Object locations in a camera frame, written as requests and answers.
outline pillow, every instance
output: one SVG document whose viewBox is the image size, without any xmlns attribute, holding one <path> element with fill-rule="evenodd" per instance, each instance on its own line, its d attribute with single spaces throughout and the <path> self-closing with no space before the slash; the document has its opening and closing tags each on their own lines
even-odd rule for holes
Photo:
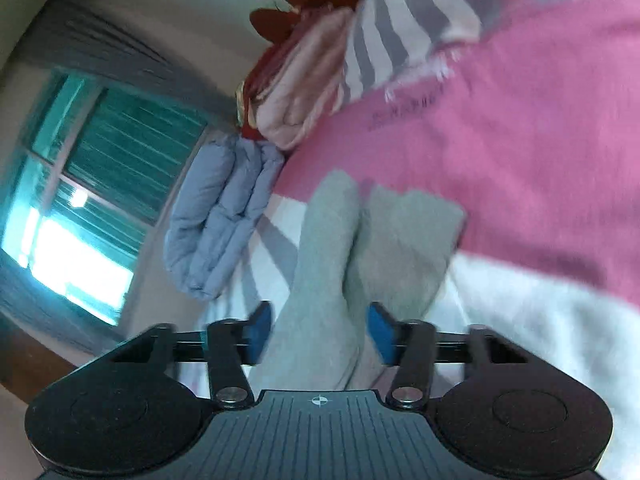
<svg viewBox="0 0 640 480">
<path fill-rule="evenodd" d="M 334 108 L 359 99 L 448 43 L 478 41 L 508 11 L 558 0 L 361 0 Z"/>
</svg>

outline striped fabric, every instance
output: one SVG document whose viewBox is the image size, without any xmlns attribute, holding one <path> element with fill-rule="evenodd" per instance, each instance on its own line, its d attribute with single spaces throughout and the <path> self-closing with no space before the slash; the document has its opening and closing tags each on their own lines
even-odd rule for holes
<svg viewBox="0 0 640 480">
<path fill-rule="evenodd" d="M 306 203 L 271 196 L 241 263 L 220 296 L 209 303 L 204 324 L 245 319 L 265 298 L 269 298 L 274 317 L 278 317 L 293 283 L 305 211 Z"/>
<path fill-rule="evenodd" d="M 361 0 L 335 110 L 447 43 L 475 42 L 516 8 L 557 0 Z"/>
</svg>

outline window frame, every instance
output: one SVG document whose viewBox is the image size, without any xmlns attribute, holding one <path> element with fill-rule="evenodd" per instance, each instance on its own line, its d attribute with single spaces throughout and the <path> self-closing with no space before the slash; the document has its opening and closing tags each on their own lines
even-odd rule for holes
<svg viewBox="0 0 640 480">
<path fill-rule="evenodd" d="M 176 177 L 173 185 L 170 187 L 169 193 L 164 200 L 164 204 L 162 205 L 162 209 L 160 210 L 158 218 L 155 220 L 155 222 L 153 222 L 148 218 L 140 218 L 132 213 L 129 213 L 117 204 L 110 202 L 110 200 L 105 198 L 100 192 L 98 192 L 98 190 L 94 189 L 92 186 L 89 186 L 87 183 L 82 182 L 65 170 L 67 161 L 73 155 L 74 148 L 76 146 L 76 143 L 78 142 L 78 139 L 82 132 L 82 128 L 84 127 L 85 123 L 91 118 L 95 107 L 98 105 L 100 96 L 110 87 L 120 85 L 105 85 L 100 80 L 95 81 L 97 83 L 95 89 L 92 90 L 90 95 L 85 99 L 85 102 L 82 104 L 80 111 L 70 124 L 62 147 L 60 148 L 53 162 L 47 160 L 45 157 L 41 156 L 31 148 L 35 132 L 37 131 L 39 124 L 41 124 L 42 120 L 44 119 L 44 116 L 51 106 L 53 98 L 55 97 L 57 91 L 60 89 L 60 86 L 67 75 L 69 75 L 69 73 L 65 73 L 60 70 L 51 71 L 49 81 L 39 92 L 33 109 L 31 110 L 27 120 L 25 120 L 25 123 L 21 127 L 21 133 L 18 137 L 18 143 L 14 149 L 12 161 L 9 164 L 8 171 L 5 172 L 4 179 L 2 180 L 0 186 L 0 196 L 4 199 L 2 200 L 2 207 L 0 207 L 0 228 L 2 229 L 2 232 L 4 232 L 4 229 L 6 228 L 8 212 L 10 211 L 11 205 L 14 200 L 16 185 L 18 180 L 20 179 L 25 162 L 28 158 L 36 160 L 49 170 L 49 177 L 47 179 L 46 186 L 43 190 L 40 203 L 38 205 L 40 218 L 38 219 L 36 235 L 34 236 L 33 243 L 35 243 L 35 240 L 37 239 L 37 233 L 40 229 L 40 225 L 42 224 L 42 220 L 46 218 L 50 213 L 50 209 L 56 197 L 56 191 L 58 190 L 60 182 L 65 182 L 77 189 L 84 190 L 89 198 L 92 198 L 106 208 L 109 208 L 112 211 L 123 215 L 127 220 L 132 221 L 143 228 L 145 230 L 144 241 L 140 247 L 140 251 L 136 259 L 136 265 L 133 270 L 133 277 L 129 285 L 129 290 L 127 291 L 124 304 L 122 305 L 122 309 L 120 311 L 120 317 L 116 325 L 110 325 L 99 319 L 98 317 L 93 316 L 91 313 L 86 313 L 87 316 L 95 321 L 97 326 L 99 326 L 102 330 L 107 330 L 108 332 L 124 339 L 129 336 L 129 327 L 132 322 L 135 306 L 140 297 L 142 283 L 145 279 L 145 271 L 149 267 L 150 258 L 152 256 L 152 253 L 154 252 L 153 248 L 158 242 L 158 237 L 159 235 L 162 235 L 161 227 L 166 221 L 175 197 L 180 189 L 180 186 L 182 185 L 189 167 L 191 166 L 191 163 L 193 162 L 193 159 L 198 153 L 198 150 L 209 138 L 211 130 L 214 127 L 213 123 L 217 121 L 212 121 L 211 117 L 209 117 L 208 114 L 203 114 L 206 118 L 206 124 L 204 125 L 196 143 L 194 144 L 193 149 L 191 150 L 191 153 L 189 154 L 182 169 L 180 170 L 180 173 Z M 90 75 L 85 74 L 82 74 L 81 76 L 89 78 L 91 77 Z M 127 93 L 133 95 L 156 99 L 156 97 L 154 96 L 147 96 L 144 93 L 136 92 L 134 89 L 130 89 L 127 86 L 122 86 L 122 89 L 127 91 Z M 28 265 L 29 268 L 31 268 L 33 264 L 33 248 L 34 247 L 32 246 L 30 251 Z"/>
</svg>

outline folded blanket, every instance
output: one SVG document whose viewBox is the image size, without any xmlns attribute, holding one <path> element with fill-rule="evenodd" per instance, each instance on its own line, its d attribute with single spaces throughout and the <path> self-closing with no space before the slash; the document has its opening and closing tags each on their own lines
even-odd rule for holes
<svg viewBox="0 0 640 480">
<path fill-rule="evenodd" d="M 382 188 L 361 209 L 358 185 L 330 174 L 309 203 L 291 294 L 249 375 L 252 389 L 369 387 L 382 365 L 365 344 L 366 306 L 382 301 L 399 319 L 422 317 L 463 217 L 438 197 Z"/>
<path fill-rule="evenodd" d="M 256 124 L 265 139 L 281 150 L 297 146 L 335 97 L 353 11 L 337 9 L 323 16 L 287 57 L 260 96 Z"/>
<path fill-rule="evenodd" d="M 283 157 L 268 142 L 240 137 L 205 144 L 178 193 L 164 262 L 178 288 L 216 298 L 262 215 Z"/>
</svg>

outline curtain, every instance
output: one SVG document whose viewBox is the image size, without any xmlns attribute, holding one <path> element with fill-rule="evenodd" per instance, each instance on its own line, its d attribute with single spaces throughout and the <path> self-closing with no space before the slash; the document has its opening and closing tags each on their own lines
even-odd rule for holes
<svg viewBox="0 0 640 480">
<path fill-rule="evenodd" d="M 234 99 L 82 0 L 49 0 L 20 40 L 17 55 L 164 96 L 229 123 L 236 114 Z"/>
<path fill-rule="evenodd" d="M 0 311 L 94 356 L 122 341 L 100 320 L 36 280 L 4 251 L 0 251 Z"/>
</svg>

